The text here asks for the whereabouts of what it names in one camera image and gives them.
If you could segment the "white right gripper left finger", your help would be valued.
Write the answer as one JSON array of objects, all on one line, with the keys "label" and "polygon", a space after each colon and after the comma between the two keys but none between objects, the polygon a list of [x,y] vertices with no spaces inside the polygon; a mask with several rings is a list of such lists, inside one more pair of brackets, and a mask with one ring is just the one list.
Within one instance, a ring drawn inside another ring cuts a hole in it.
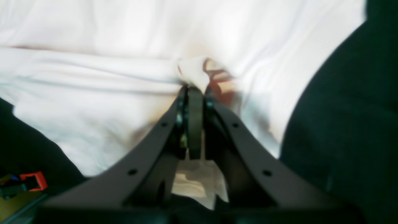
[{"label": "white right gripper left finger", "polygon": [[117,164],[97,177],[47,200],[36,224],[175,224],[165,207],[179,160],[188,88]]}]

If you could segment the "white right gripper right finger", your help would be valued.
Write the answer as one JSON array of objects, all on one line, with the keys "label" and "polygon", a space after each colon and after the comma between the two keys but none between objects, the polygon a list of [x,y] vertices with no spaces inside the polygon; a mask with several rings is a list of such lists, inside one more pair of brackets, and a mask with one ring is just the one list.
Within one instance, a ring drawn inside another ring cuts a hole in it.
[{"label": "white right gripper right finger", "polygon": [[319,190],[275,159],[213,95],[188,88],[190,159],[214,161],[230,207],[222,224],[365,224],[354,206]]}]

